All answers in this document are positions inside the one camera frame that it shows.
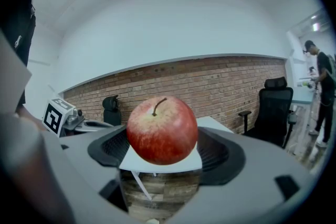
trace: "wooden surface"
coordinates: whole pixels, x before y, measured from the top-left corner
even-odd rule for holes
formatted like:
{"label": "wooden surface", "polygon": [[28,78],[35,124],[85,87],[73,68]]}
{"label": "wooden surface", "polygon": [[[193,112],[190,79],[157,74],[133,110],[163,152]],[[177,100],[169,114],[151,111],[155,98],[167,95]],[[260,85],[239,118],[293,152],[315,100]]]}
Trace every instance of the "wooden surface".
{"label": "wooden surface", "polygon": [[129,215],[141,222],[157,219],[163,223],[179,211],[197,192],[201,171],[153,174],[140,173],[139,177],[152,197],[149,201],[130,171],[122,170],[122,187]]}
{"label": "wooden surface", "polygon": [[313,106],[312,106],[309,126],[306,130],[306,135],[304,136],[304,139],[303,139],[302,151],[299,152],[297,155],[294,155],[293,152],[294,152],[295,147],[291,147],[291,145],[298,142],[298,137],[301,133],[302,128],[304,128],[303,117],[305,114],[305,109],[303,107],[300,107],[300,106],[297,107],[297,110],[296,110],[297,123],[293,126],[293,131],[292,131],[292,134],[290,136],[290,139],[286,147],[286,150],[288,151],[288,153],[293,155],[294,158],[296,158],[303,166],[305,166],[309,170],[313,169],[320,162],[320,160],[322,159],[326,151],[324,148],[316,147],[316,140],[318,138],[317,136],[310,136],[308,134],[309,130],[313,130],[316,126],[316,121],[318,119],[318,113],[319,113],[319,105],[320,105],[319,98],[315,98]]}

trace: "sneaker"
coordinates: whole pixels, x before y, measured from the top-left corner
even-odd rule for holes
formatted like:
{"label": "sneaker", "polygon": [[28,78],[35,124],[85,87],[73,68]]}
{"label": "sneaker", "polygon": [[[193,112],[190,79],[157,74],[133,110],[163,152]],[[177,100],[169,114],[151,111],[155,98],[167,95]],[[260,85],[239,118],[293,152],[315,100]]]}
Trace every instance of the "sneaker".
{"label": "sneaker", "polygon": [[314,129],[309,131],[309,135],[319,135],[319,132]]}
{"label": "sneaker", "polygon": [[320,147],[320,148],[326,148],[328,146],[328,144],[326,142],[316,142],[316,146]]}

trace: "apple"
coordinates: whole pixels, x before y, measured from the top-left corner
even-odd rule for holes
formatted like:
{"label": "apple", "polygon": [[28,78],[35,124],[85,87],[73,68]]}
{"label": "apple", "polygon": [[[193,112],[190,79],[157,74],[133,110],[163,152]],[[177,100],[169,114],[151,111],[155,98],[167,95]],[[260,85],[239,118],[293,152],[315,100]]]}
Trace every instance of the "apple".
{"label": "apple", "polygon": [[143,101],[127,122],[127,138],[135,152],[158,165],[183,160],[195,147],[197,122],[191,108],[173,96]]}

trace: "brick wall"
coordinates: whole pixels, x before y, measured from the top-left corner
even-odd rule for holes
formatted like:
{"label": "brick wall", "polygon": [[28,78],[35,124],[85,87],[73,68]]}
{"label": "brick wall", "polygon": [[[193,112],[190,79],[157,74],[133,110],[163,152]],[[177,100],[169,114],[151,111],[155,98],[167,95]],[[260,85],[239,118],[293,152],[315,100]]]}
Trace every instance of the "brick wall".
{"label": "brick wall", "polygon": [[64,93],[66,101],[82,109],[86,118],[103,120],[102,100],[119,95],[122,122],[143,100],[174,95],[196,117],[211,116],[242,133],[239,111],[251,110],[249,128],[258,115],[258,92],[265,79],[286,76],[285,62],[262,57],[216,57],[153,65],[117,73]]}

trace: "white wall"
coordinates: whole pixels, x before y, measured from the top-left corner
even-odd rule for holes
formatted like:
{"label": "white wall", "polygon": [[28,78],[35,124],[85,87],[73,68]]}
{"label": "white wall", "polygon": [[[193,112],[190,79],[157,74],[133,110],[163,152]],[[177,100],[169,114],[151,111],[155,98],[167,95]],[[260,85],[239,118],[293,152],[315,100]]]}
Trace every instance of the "white wall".
{"label": "white wall", "polygon": [[279,0],[268,10],[279,26],[288,31],[322,8],[320,0]]}
{"label": "white wall", "polygon": [[289,68],[290,65],[292,75],[292,85],[290,86],[295,87],[300,81],[300,78],[306,78],[308,76],[308,67],[299,38],[291,31],[288,31],[286,36],[291,46],[291,54],[289,61],[286,62],[286,68]]}
{"label": "white wall", "polygon": [[211,55],[287,58],[285,33],[243,0],[111,0],[62,42],[57,91],[121,70]]}
{"label": "white wall", "polygon": [[52,75],[61,39],[43,25],[37,24],[31,43],[27,68],[32,77],[25,89],[25,107],[33,116],[41,119],[47,100],[54,95],[48,85],[53,83]]}
{"label": "white wall", "polygon": [[289,57],[285,62],[285,70],[286,70],[286,77],[287,77],[287,85],[288,87],[294,87],[294,71],[293,71],[293,62]]}

